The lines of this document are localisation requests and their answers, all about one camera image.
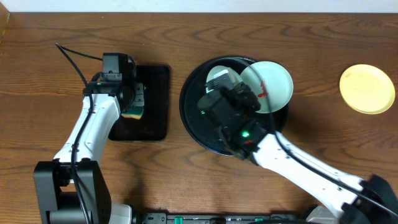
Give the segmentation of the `light green plate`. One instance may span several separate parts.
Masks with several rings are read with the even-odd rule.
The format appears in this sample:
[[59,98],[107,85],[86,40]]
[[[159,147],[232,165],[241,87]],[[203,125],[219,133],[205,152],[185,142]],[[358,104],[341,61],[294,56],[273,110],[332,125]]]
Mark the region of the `light green plate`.
[[245,68],[240,77],[257,96],[261,109],[269,113],[282,109],[290,101],[294,83],[290,73],[281,65],[270,61],[256,62]]
[[243,82],[243,79],[240,77],[240,75],[235,70],[233,70],[230,67],[218,65],[218,66],[213,67],[209,71],[207,78],[206,78],[206,83],[224,75],[225,73],[229,73],[229,77],[233,79],[234,86],[236,86],[240,82]]

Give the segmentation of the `green yellow sponge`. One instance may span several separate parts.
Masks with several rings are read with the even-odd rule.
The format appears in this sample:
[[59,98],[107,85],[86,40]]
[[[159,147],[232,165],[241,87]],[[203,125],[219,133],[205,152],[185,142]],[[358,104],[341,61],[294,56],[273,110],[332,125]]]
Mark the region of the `green yellow sponge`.
[[143,106],[138,106],[138,107],[130,107],[123,111],[121,113],[121,116],[123,118],[131,118],[131,119],[137,119],[140,120],[142,118],[142,115],[144,113],[144,107]]

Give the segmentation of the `yellow plastic plate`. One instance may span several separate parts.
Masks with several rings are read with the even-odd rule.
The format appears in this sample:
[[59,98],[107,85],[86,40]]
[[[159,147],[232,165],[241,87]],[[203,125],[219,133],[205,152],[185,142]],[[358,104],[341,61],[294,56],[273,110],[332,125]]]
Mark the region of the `yellow plastic plate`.
[[353,110],[380,114],[394,103],[396,91],[389,76],[381,69],[366,64],[347,68],[339,81],[340,94]]

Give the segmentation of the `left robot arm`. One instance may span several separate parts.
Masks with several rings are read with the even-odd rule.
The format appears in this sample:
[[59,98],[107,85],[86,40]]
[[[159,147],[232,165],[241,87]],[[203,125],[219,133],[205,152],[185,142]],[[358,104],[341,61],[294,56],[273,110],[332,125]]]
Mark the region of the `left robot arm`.
[[113,203],[100,169],[109,133],[134,106],[142,86],[136,64],[105,53],[103,71],[85,83],[83,106],[71,135],[51,161],[40,161],[34,183],[42,223],[132,223],[130,205]]

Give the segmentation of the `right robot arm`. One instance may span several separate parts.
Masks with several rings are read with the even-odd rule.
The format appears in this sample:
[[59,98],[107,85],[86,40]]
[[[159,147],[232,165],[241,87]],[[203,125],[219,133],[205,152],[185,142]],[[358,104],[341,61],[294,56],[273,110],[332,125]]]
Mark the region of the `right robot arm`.
[[227,70],[209,79],[197,104],[233,156],[285,177],[321,202],[338,223],[397,223],[397,197],[383,178],[339,171],[294,146],[256,117],[261,105],[250,87]]

